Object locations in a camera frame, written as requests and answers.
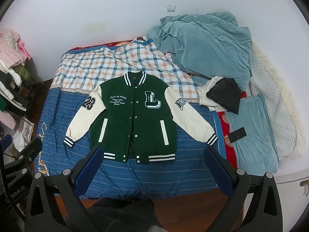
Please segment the white wall switch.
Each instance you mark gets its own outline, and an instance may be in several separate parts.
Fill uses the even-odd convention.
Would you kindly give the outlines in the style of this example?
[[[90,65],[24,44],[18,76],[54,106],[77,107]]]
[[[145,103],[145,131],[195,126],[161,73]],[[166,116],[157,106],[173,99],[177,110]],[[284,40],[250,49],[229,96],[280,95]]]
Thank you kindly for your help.
[[[175,5],[168,4],[168,5],[166,6],[166,11],[167,11],[167,12],[175,12],[175,8],[176,8]]]

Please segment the blue striped plaid bedsheet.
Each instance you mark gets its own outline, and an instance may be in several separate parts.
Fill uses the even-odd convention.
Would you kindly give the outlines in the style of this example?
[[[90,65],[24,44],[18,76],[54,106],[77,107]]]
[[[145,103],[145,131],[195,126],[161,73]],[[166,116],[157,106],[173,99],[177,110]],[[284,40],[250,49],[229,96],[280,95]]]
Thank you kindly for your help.
[[[34,169],[72,168],[99,145],[104,159],[85,194],[168,199],[217,187],[204,160],[218,119],[199,107],[195,84],[152,40],[65,53],[38,124]]]

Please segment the light blue folded blanket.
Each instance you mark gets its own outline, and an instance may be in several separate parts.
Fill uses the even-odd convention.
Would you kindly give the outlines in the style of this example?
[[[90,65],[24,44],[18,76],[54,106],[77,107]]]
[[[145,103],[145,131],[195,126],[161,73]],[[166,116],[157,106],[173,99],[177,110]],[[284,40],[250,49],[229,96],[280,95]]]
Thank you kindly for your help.
[[[225,116],[231,133],[241,128],[246,133],[232,142],[237,166],[252,175],[277,172],[279,159],[265,98],[261,94],[242,98],[238,114],[225,112]]]

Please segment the black garment on bed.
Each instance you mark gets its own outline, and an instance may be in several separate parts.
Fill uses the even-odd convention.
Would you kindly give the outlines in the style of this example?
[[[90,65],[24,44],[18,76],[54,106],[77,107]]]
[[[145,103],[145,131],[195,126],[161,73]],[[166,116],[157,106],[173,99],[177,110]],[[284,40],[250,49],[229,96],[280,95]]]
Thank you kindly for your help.
[[[208,96],[228,111],[238,114],[241,90],[233,78],[223,78],[218,81]]]

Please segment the white fluffy garment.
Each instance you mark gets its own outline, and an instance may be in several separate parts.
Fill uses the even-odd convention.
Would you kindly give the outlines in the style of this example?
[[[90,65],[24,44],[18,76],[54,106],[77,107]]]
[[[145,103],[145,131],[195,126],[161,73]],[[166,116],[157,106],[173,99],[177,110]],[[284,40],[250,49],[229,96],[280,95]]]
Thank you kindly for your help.
[[[206,106],[211,112],[225,112],[223,106],[219,105],[219,103],[213,101],[208,94],[210,94],[210,90],[216,85],[216,83],[222,80],[222,77],[215,76],[212,79],[208,80],[204,86],[199,86],[197,88],[197,93],[199,95],[199,104]]]

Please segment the black smartphone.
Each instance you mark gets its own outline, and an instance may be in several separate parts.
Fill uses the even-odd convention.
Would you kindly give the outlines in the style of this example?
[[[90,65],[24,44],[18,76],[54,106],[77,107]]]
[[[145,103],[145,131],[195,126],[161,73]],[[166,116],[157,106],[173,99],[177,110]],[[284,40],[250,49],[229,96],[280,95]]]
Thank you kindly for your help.
[[[246,134],[244,127],[241,127],[233,132],[230,132],[227,136],[229,138],[229,141],[231,143],[234,143],[235,141],[240,140],[244,138],[245,136],[247,136],[247,134]]]

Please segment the green white varsity jacket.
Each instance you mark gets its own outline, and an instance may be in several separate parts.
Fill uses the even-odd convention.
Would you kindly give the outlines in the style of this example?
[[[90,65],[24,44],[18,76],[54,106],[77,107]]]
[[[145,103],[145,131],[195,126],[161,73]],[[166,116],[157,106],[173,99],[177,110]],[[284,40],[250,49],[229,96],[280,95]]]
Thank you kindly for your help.
[[[213,127],[172,87],[143,71],[98,85],[70,122],[64,144],[73,147],[85,134],[104,159],[138,164],[174,161],[177,129],[213,145]]]

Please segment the red patterned sheet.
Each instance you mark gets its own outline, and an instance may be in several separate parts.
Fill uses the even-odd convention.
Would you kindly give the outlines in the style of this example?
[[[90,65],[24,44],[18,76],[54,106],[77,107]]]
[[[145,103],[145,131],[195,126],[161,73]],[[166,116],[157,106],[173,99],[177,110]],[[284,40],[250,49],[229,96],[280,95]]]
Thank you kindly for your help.
[[[236,159],[236,155],[235,155],[235,152],[234,152],[234,148],[232,147],[232,144],[231,144],[229,137],[228,137],[228,134],[230,133],[228,120],[227,120],[224,112],[217,112],[217,115],[219,117],[221,127],[222,127],[226,159],[236,169],[237,168],[237,159]]]

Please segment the light blue velvet blanket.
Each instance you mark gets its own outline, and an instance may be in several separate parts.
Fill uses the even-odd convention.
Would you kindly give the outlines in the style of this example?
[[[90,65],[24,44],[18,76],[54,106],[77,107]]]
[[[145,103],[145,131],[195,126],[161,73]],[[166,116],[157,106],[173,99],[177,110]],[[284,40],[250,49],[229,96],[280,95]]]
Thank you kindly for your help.
[[[251,32],[229,12],[166,16],[147,37],[198,84],[220,76],[233,78],[242,91],[249,85]]]

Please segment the white quilted mattress pad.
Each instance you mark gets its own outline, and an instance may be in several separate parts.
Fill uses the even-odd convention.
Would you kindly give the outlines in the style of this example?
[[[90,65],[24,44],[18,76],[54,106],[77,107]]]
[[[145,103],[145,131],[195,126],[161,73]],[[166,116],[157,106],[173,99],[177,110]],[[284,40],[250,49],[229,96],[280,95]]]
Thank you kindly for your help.
[[[256,43],[251,44],[252,77],[247,92],[262,94],[273,131],[279,168],[286,168],[305,154],[306,136],[299,111],[283,77]]]

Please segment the clothes pile on rack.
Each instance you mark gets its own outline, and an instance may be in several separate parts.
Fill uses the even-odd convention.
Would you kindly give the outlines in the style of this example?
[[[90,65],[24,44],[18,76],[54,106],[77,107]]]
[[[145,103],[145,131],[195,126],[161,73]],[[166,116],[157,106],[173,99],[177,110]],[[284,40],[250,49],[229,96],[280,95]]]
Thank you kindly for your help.
[[[1,123],[13,130],[13,145],[21,152],[30,143],[33,124],[25,120],[36,82],[25,64],[31,57],[20,35],[1,30]]]

